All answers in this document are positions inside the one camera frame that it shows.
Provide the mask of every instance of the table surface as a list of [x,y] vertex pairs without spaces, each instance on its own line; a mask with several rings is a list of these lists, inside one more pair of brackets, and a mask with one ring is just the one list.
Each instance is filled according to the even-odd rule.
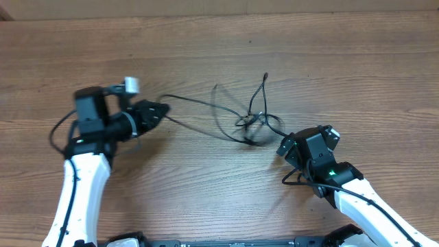
[[[209,101],[221,84],[246,105],[266,71],[268,110],[285,131],[334,126],[337,161],[352,163],[439,241],[439,12],[3,22],[0,33],[1,246],[40,246],[48,233],[63,160],[47,136],[73,108],[74,91],[131,75],[141,83],[135,99]],[[171,116],[218,132],[209,107],[167,102]],[[218,103],[245,113],[224,95]],[[114,99],[110,106],[115,112]],[[56,134],[60,145],[68,127]],[[292,167],[276,156],[280,137],[252,148],[164,120],[141,140],[141,151],[115,159],[99,239],[128,231],[190,241],[288,238],[351,223],[310,188],[281,184]]]

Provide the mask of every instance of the black cable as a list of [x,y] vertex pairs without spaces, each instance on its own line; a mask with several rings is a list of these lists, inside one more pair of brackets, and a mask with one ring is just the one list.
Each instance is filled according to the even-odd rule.
[[[58,151],[61,155],[64,156],[64,152],[54,143],[54,133],[55,130],[67,119],[69,118],[73,113],[75,113],[76,110],[72,110],[70,113],[68,113],[67,115],[65,115],[55,126],[54,128],[52,128],[50,134],[49,134],[49,142],[50,145],[56,150]],[[73,121],[73,123],[70,126],[70,131],[69,131],[69,136],[68,136],[68,141],[70,141],[73,137],[73,133],[75,132],[75,128],[78,125],[78,121]],[[72,192],[70,195],[70,201],[69,201],[69,205],[67,207],[67,211],[66,211],[66,215],[64,217],[64,222],[62,224],[62,227],[60,229],[60,236],[58,238],[58,241],[56,243],[56,247],[61,247],[62,244],[62,240],[64,239],[64,235],[67,232],[67,225],[69,224],[69,218],[70,218],[70,213],[71,210],[73,208],[73,201],[75,200],[75,194],[76,194],[76,182],[78,180],[78,175],[76,172],[76,166],[75,163],[71,160],[71,159],[67,159],[70,162],[71,168],[73,170],[73,188],[72,188]]]
[[376,209],[378,209],[382,214],[384,214],[399,230],[402,232],[404,236],[406,236],[407,240],[409,240],[415,247],[420,247],[420,244],[413,239],[413,237],[381,206],[379,206],[374,200],[368,199],[362,195],[359,195],[358,193],[355,193],[353,191],[350,191],[348,189],[343,189],[341,187],[331,186],[331,185],[324,185],[320,183],[304,183],[300,182],[300,178],[298,177],[298,182],[285,182],[297,169],[295,168],[290,173],[288,173],[283,179],[282,183],[284,185],[300,185],[300,186],[310,186],[310,187],[326,187],[328,189],[332,189],[335,191],[342,191],[344,193],[347,193],[349,195],[355,196],[356,198],[359,198],[368,204],[374,206]]
[[65,115],[58,123],[56,123],[56,125],[54,126],[54,128],[52,128],[49,134],[50,146],[52,146],[56,151],[58,151],[62,155],[64,155],[64,152],[54,143],[54,133],[55,130],[62,124],[62,122],[68,119],[73,113],[76,113],[76,110],[72,110],[70,113]]
[[60,229],[60,237],[58,238],[58,242],[56,243],[56,247],[61,247],[62,240],[64,239],[64,235],[67,232],[67,225],[69,224],[70,213],[71,213],[71,209],[73,208],[73,201],[75,200],[75,194],[76,194],[76,181],[78,179],[77,173],[76,173],[76,166],[75,166],[75,163],[71,159],[68,159],[68,161],[70,162],[71,169],[73,170],[73,188],[71,190],[69,206],[67,207],[66,216],[64,217],[64,223],[62,224],[62,227]]
[[[165,116],[165,117],[168,118],[170,121],[176,123],[176,124],[179,124],[179,125],[181,125],[183,127],[186,127],[186,128],[188,128],[190,130],[194,130],[194,131],[199,132],[201,134],[205,134],[205,135],[208,135],[210,137],[214,137],[216,139],[221,139],[221,140],[225,140],[225,141],[234,141],[234,142],[243,143],[243,144],[247,144],[247,145],[263,146],[263,145],[267,145],[267,144],[271,143],[274,139],[269,139],[268,141],[253,141],[252,138],[256,135],[257,132],[260,131],[261,126],[259,126],[259,128],[256,131],[254,131],[250,136],[248,136],[249,135],[248,134],[249,127],[252,124],[255,124],[256,122],[258,122],[258,120],[261,122],[262,126],[263,125],[267,125],[273,132],[275,132],[275,133],[277,133],[277,134],[279,134],[281,136],[284,136],[284,137],[287,136],[287,134],[283,133],[282,131],[277,130],[276,128],[273,128],[270,125],[269,121],[268,121],[269,118],[273,118],[273,119],[278,121],[280,126],[283,125],[283,122],[282,122],[280,117],[268,114],[268,110],[267,110],[267,97],[265,95],[265,82],[266,82],[267,78],[268,78],[268,73],[264,73],[263,81],[262,81],[261,85],[259,86],[259,88],[256,90],[256,92],[254,92],[254,94],[253,94],[253,96],[252,96],[252,98],[250,100],[250,105],[248,107],[248,114],[245,117],[240,115],[238,112],[236,112],[236,111],[234,111],[232,109],[229,109],[227,107],[223,107],[223,106],[219,106],[219,105],[215,104],[215,92],[216,92],[217,88],[220,88],[221,90],[223,90],[224,94],[226,94],[226,96],[229,96],[229,98],[231,98],[232,101],[237,102],[237,100],[226,89],[224,89],[222,86],[219,86],[218,84],[213,87],[213,90],[211,92],[211,103],[203,102],[203,101],[197,100],[197,99],[190,99],[190,98],[187,98],[187,97],[171,95],[171,94],[161,95],[160,97],[157,98],[157,102],[160,102],[161,99],[163,99],[164,97],[173,97],[173,98],[181,99],[181,100],[184,100],[184,101],[195,102],[195,103],[199,103],[199,104],[204,104],[206,106],[210,106],[211,110],[212,110],[212,115],[213,115],[215,123],[216,123],[216,126],[219,129],[219,131],[225,137],[219,137],[219,136],[217,136],[215,134],[211,134],[210,132],[200,130],[200,129],[196,128],[196,127],[190,126],[189,124],[186,124],[186,123],[183,123],[181,121],[178,121],[178,120],[176,120],[176,119],[174,119],[174,118],[172,118],[170,116]],[[264,110],[265,110],[265,112],[264,113],[260,112],[259,114],[255,115],[255,114],[253,114],[251,112],[252,104],[253,104],[254,98],[256,97],[256,95],[258,94],[258,92],[261,89],[263,91]],[[217,112],[216,112],[217,108],[222,109],[222,110],[226,110],[226,111],[228,111],[228,112],[238,116],[238,120],[236,121],[235,126],[242,127],[242,130],[244,131],[244,134],[245,134],[243,140],[236,139],[236,138],[230,136],[229,134],[227,134],[226,131],[224,131],[224,129],[222,128],[222,126],[221,126],[221,124],[220,124],[220,122],[219,122],[219,120],[217,118]]]

